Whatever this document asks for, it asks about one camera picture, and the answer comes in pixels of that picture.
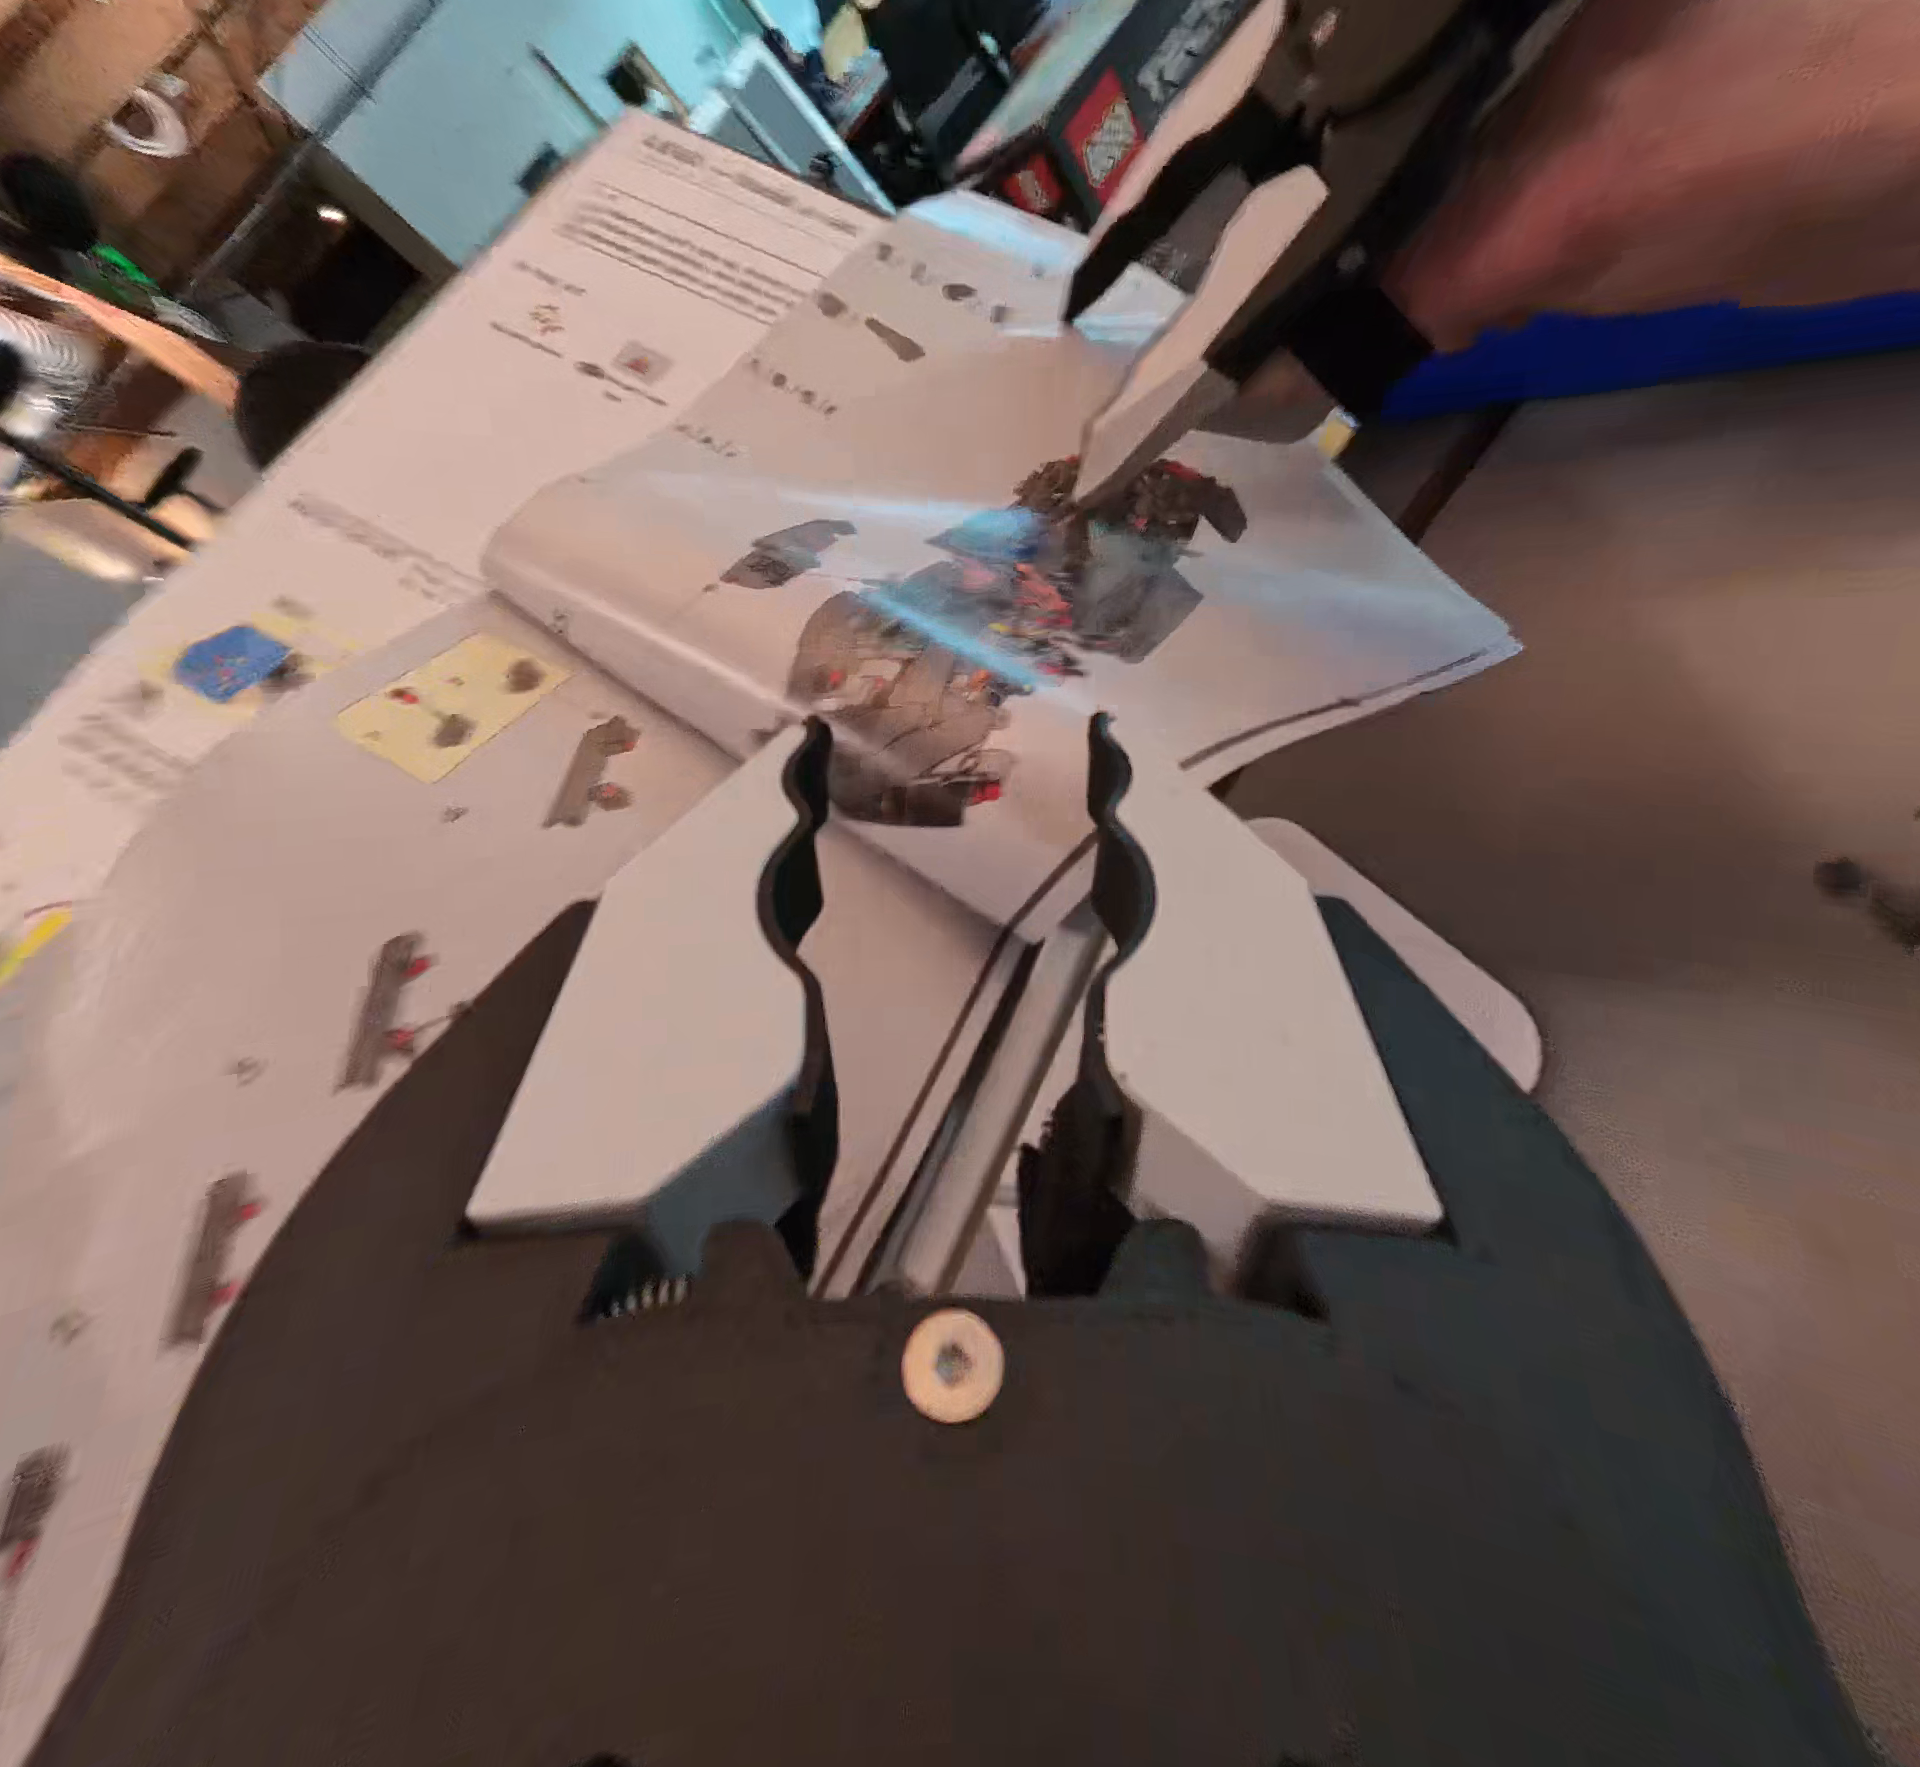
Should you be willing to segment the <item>blue storage bin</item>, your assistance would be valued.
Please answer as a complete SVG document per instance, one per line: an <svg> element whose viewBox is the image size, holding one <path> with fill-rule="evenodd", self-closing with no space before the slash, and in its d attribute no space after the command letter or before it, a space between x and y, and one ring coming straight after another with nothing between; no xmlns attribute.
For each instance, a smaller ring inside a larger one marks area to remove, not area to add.
<svg viewBox="0 0 1920 1767"><path fill-rule="evenodd" d="M1917 344L1917 291L1826 306L1715 301L1632 316L1541 314L1429 356L1393 389L1376 422L1409 425L1499 405L1905 352Z"/></svg>

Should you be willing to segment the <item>large printed paper sheet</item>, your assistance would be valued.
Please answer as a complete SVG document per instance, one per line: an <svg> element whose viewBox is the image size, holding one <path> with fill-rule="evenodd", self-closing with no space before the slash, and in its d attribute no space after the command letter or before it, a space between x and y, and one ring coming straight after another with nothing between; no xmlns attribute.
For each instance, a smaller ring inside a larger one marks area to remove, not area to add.
<svg viewBox="0 0 1920 1767"><path fill-rule="evenodd" d="M251 724L179 657L239 628L326 674L477 587L535 489L666 429L881 219L632 114L522 210L165 569L101 580L4 538L4 935L60 918Z"/></svg>

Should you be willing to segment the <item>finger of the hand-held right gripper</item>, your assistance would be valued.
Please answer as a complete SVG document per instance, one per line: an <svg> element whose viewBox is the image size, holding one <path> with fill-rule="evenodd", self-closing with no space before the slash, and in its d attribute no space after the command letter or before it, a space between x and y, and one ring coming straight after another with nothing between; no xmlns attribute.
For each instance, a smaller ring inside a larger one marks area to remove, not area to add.
<svg viewBox="0 0 1920 1767"><path fill-rule="evenodd" d="M1067 321L1081 320L1134 266L1193 291L1261 153L1288 114L1261 96L1261 75L1286 53L1292 0L1259 0L1212 59L1164 107L1112 188L1067 289Z"/></svg>
<svg viewBox="0 0 1920 1767"><path fill-rule="evenodd" d="M1187 303L1152 340L1117 395L1091 415L1077 471L1077 506L1104 506L1238 390L1215 352L1261 282L1320 214L1329 189L1295 167L1253 189L1228 219Z"/></svg>

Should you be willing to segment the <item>black round stool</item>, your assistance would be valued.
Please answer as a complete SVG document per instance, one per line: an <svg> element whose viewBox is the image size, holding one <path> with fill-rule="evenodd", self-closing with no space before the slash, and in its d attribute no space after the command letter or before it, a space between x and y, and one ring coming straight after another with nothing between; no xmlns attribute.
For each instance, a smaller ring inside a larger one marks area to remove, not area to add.
<svg viewBox="0 0 1920 1767"><path fill-rule="evenodd" d="M233 404L233 425L252 466L263 472L282 459L369 363L369 348L321 340L287 340L256 355Z"/></svg>

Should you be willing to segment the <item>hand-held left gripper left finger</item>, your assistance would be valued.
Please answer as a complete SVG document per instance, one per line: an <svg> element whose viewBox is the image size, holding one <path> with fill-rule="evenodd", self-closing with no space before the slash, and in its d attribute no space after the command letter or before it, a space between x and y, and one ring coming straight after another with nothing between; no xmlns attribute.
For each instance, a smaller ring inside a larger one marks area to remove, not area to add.
<svg viewBox="0 0 1920 1767"><path fill-rule="evenodd" d="M478 1235L609 1231L694 1274L768 1228L809 1283L840 1150L825 993L830 730L781 730L611 880L466 1205Z"/></svg>

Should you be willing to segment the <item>dark lego set box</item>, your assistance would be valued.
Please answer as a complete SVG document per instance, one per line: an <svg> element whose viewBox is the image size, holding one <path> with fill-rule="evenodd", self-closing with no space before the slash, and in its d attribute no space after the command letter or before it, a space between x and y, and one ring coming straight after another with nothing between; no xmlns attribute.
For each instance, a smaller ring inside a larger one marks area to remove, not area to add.
<svg viewBox="0 0 1920 1767"><path fill-rule="evenodd" d="M1055 0L953 179L1087 230L1155 128L1261 0Z"/></svg>

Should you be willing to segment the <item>person's right hand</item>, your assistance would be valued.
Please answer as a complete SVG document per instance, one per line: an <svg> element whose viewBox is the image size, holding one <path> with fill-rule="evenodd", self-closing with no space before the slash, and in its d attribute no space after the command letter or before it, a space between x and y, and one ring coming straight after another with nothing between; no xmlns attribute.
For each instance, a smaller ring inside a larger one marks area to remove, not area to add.
<svg viewBox="0 0 1920 1767"><path fill-rule="evenodd" d="M1586 0L1383 289L1455 350L1917 274L1918 0Z"/></svg>

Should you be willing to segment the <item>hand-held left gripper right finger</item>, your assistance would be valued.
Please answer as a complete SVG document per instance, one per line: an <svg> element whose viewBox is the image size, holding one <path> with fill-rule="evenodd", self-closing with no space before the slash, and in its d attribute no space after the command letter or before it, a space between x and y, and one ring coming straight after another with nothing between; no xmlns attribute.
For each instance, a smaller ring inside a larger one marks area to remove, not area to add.
<svg viewBox="0 0 1920 1767"><path fill-rule="evenodd" d="M1118 717L1087 730L1101 937L1073 1076L1018 1156L1028 1295L1094 1295L1182 1223L1236 1289L1304 1231L1428 1238L1445 1208L1314 889Z"/></svg>

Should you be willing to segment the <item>white stand with metal arms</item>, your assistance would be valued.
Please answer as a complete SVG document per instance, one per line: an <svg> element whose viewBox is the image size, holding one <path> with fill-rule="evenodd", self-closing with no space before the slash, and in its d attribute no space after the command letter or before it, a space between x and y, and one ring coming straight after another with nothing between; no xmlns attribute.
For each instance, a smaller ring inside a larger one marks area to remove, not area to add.
<svg viewBox="0 0 1920 1767"><path fill-rule="evenodd" d="M1543 1039L1518 993L1305 827L1282 818L1256 818L1248 827L1320 898L1343 900L1386 941L1515 1086L1527 1094L1538 1089L1545 1063Z"/></svg>

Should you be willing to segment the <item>scattered loose lego pieces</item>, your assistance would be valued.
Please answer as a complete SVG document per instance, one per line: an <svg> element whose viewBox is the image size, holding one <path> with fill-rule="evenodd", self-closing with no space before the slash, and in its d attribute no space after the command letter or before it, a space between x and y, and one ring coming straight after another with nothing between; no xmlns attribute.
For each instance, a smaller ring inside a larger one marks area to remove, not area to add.
<svg viewBox="0 0 1920 1767"><path fill-rule="evenodd" d="M1918 885L1902 883L1849 857L1823 859L1813 867L1817 891L1858 911L1892 945L1918 955Z"/></svg>

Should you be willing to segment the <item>instruction booklet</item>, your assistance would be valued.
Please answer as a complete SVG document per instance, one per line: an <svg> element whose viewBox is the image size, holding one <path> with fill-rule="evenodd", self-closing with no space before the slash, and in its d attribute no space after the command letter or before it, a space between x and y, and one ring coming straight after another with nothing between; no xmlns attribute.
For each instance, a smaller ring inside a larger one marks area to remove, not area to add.
<svg viewBox="0 0 1920 1767"><path fill-rule="evenodd" d="M1091 882L1087 717L1212 784L1518 652L1305 444L1187 435L1091 518L1081 329L986 224L899 224L669 431L543 484L487 594L202 757L27 973L4 1113L4 1763L79 1663L196 1367L293 1205L547 923L805 714L834 730L840 1171L891 1222L1020 965Z"/></svg>

